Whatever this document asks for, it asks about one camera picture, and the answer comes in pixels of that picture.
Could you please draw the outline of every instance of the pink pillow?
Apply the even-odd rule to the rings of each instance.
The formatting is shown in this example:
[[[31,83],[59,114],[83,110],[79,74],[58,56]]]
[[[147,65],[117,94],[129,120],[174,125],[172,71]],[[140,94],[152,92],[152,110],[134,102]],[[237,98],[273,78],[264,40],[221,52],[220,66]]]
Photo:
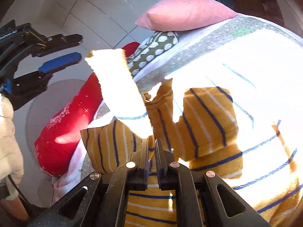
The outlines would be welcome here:
[[[163,0],[141,15],[135,24],[156,31],[186,31],[236,15],[236,12],[214,0]]]

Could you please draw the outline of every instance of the green polka dot pillow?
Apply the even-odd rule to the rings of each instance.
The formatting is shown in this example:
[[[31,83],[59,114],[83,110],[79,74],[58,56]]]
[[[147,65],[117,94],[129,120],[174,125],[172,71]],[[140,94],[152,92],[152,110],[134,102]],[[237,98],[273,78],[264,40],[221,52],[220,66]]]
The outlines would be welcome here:
[[[150,38],[145,39],[137,50],[126,58],[132,76],[135,76],[153,59],[171,49],[177,43],[177,34],[172,31],[156,31]]]

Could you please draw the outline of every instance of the mustard yellow garment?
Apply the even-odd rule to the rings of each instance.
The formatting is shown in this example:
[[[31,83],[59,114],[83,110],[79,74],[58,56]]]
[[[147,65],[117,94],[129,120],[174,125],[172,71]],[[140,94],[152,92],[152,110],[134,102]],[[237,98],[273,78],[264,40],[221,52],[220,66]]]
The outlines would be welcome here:
[[[201,173],[216,172],[272,226],[283,226],[302,197],[303,185],[295,162],[297,149],[290,150],[278,124],[272,128],[269,124],[266,141],[241,151],[228,90],[223,89],[226,94],[217,88],[187,90],[183,113],[174,123],[171,86],[172,80],[163,83],[152,101],[144,101],[154,137],[161,138],[176,160],[182,158],[190,169]],[[81,134],[94,168],[101,173],[127,162],[134,144],[139,149],[142,143],[119,121]],[[130,192],[125,226],[176,226],[174,195],[174,191],[158,188],[153,157],[149,161],[148,189]]]

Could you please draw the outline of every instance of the silver bolt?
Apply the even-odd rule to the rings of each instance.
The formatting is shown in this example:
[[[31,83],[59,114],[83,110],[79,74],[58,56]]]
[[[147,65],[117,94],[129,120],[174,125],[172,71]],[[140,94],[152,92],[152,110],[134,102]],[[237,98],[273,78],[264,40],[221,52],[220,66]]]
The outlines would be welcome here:
[[[170,166],[173,167],[173,168],[178,168],[180,166],[180,164],[178,162],[172,162],[170,163]]]
[[[132,161],[131,161],[131,162],[127,162],[127,163],[126,163],[126,167],[127,167],[127,168],[134,168],[135,166],[136,166],[136,163],[135,163],[135,162],[132,162]]]
[[[207,177],[214,177],[216,174],[213,171],[206,172]]]
[[[100,174],[97,173],[97,172],[94,172],[94,173],[91,173],[91,174],[89,175],[89,177],[90,177],[91,179],[95,180],[95,179],[98,179],[98,178],[100,177]]]

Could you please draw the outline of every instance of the red cushion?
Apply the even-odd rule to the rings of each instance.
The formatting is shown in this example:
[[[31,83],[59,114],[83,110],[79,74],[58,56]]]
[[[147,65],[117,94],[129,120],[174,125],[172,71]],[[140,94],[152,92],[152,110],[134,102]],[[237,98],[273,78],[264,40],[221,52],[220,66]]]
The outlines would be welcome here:
[[[127,45],[125,45],[122,49],[125,50],[125,56],[126,57],[129,57],[131,56],[135,51],[136,49],[139,47],[139,43],[137,42],[132,42],[132,43],[129,43]]]
[[[40,167],[54,176],[62,176],[81,139],[80,130],[86,129],[102,101],[98,78],[93,73],[79,93],[44,127],[35,141]]]

